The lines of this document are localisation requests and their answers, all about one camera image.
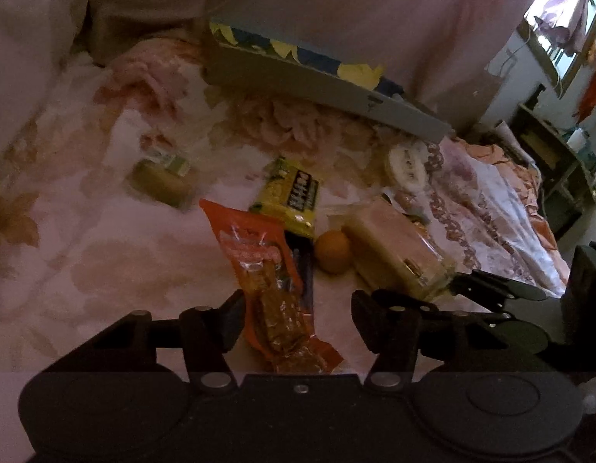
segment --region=window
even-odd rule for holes
[[[588,0],[587,2],[587,20],[584,29],[586,35],[581,51],[578,53],[573,53],[569,47],[559,46],[557,41],[549,39],[548,33],[542,32],[540,16],[547,13],[546,6],[549,1],[550,3],[553,2],[553,0],[535,0],[526,12],[525,18],[519,24],[517,31],[521,38],[527,42],[530,50],[543,68],[556,95],[561,97],[584,63],[589,48],[596,38],[596,0]]]

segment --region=hanging clothes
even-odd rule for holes
[[[589,0],[547,0],[535,15],[537,33],[566,55],[581,52],[585,43]]]
[[[579,109],[577,110],[578,121],[586,119],[592,114],[592,110],[596,106],[596,71],[590,80],[589,85],[583,94],[583,98],[579,103]]]

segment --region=bedding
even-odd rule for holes
[[[237,288],[200,208],[181,212],[125,184],[149,137],[163,137],[192,162],[198,198],[242,210],[279,153],[313,167],[324,183],[318,233],[347,204],[381,192],[383,155],[405,145],[427,171],[416,197],[427,229],[459,271],[564,292],[566,269],[537,235],[527,194],[463,141],[427,144],[307,101],[211,88],[201,57],[197,46],[161,38],[107,68],[87,53],[71,56],[44,108],[0,160],[0,461],[22,461],[29,451],[16,399],[34,372],[134,309],[176,318],[192,306],[218,306]],[[374,357],[351,321],[357,287],[353,271],[317,271],[315,326],[346,370],[365,373]],[[476,309],[453,295],[439,304]],[[262,370],[242,339],[226,358],[238,377]],[[178,351],[160,351],[159,359],[184,373]]]

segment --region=plastic wrapper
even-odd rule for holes
[[[195,196],[197,175],[162,135],[142,137],[145,158],[135,164],[128,182],[138,192],[171,207],[187,209]]]
[[[342,231],[350,240],[356,270],[372,289],[391,289],[426,300],[435,297],[454,274],[454,261],[426,230],[381,197],[352,208]]]
[[[288,232],[313,238],[319,185],[319,181],[298,164],[279,157],[249,210],[281,220]]]
[[[313,335],[300,303],[303,284],[283,224],[263,215],[201,200],[212,230],[247,298],[245,337],[279,373],[330,373],[342,361]]]

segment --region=yellow pattern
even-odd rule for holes
[[[234,46],[238,45],[238,40],[234,38],[234,32],[231,30],[231,26],[228,26],[227,24],[219,24],[218,22],[211,22],[210,30],[212,31],[212,34],[220,31],[223,35],[223,38],[225,38],[229,43]]]
[[[297,63],[299,63],[300,61],[298,60],[298,47],[295,45],[290,45],[284,42],[280,42],[279,40],[271,40],[270,41],[270,45],[272,45],[272,48],[274,49],[274,51],[279,54],[281,57],[283,57],[284,59],[287,58],[287,56],[289,54],[292,55],[292,57],[294,58],[294,61],[296,61]]]
[[[340,79],[370,91],[377,87],[382,73],[384,73],[382,66],[371,69],[368,64],[339,64],[337,68],[337,75]]]

